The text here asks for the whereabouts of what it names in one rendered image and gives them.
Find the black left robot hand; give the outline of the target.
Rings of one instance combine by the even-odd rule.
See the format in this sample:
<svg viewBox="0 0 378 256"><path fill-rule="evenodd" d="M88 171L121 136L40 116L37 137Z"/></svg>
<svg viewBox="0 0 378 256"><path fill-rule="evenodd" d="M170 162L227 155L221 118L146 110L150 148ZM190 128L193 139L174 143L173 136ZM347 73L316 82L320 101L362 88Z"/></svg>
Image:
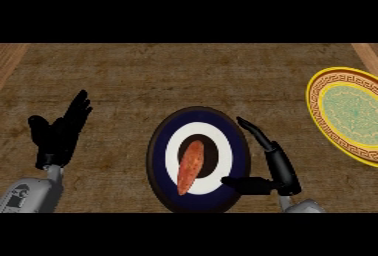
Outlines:
<svg viewBox="0 0 378 256"><path fill-rule="evenodd" d="M87 99L87 91L77 94L65 115L53 123L38 115L28 118L31 139L38 147L35 168L46 166L63 167L72 158L78 136L93 108Z"/></svg>

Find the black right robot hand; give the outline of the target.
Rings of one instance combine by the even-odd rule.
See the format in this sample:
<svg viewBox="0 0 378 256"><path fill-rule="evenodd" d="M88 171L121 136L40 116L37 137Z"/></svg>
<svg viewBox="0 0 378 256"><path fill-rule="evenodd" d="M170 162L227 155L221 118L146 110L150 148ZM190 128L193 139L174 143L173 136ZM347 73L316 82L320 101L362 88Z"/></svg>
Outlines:
<svg viewBox="0 0 378 256"><path fill-rule="evenodd" d="M301 185L294 166L279 143L267 138L260 128L242 117L238 117L236 120L239 126L251 133L264 149L272 179L226 176L221 178L221 183L233 188L241 195L269 195L273 190L277 191L280 196L297 195L301 192Z"/></svg>

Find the navy and white round plate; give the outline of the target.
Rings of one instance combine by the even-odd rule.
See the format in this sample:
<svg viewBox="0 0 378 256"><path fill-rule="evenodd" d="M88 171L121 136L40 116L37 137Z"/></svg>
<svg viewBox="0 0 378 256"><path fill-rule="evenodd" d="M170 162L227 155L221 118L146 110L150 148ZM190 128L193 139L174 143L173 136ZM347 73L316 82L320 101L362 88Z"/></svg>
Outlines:
<svg viewBox="0 0 378 256"><path fill-rule="evenodd" d="M146 172L153 193L176 213L215 213L239 200L224 177L249 175L246 139L223 112L187 107L161 122L148 147Z"/></svg>

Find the orange sweet potato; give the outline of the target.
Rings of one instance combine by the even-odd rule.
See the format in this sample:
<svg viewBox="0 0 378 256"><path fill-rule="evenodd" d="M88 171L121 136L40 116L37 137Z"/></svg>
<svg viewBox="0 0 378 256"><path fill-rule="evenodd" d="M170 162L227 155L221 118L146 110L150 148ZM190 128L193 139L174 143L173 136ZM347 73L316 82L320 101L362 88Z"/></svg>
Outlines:
<svg viewBox="0 0 378 256"><path fill-rule="evenodd" d="M183 196L193 184L204 165L204 143L195 140L184 151L177 174L177 193Z"/></svg>

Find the yellow patterned plate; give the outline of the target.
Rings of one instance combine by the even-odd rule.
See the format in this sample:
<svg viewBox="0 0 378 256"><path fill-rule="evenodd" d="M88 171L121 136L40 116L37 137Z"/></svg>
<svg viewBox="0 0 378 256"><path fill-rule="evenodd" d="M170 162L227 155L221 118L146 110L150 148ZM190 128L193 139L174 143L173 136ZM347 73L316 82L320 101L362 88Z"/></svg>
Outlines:
<svg viewBox="0 0 378 256"><path fill-rule="evenodd" d="M320 70L307 84L306 103L329 142L378 168L378 77L348 67Z"/></svg>

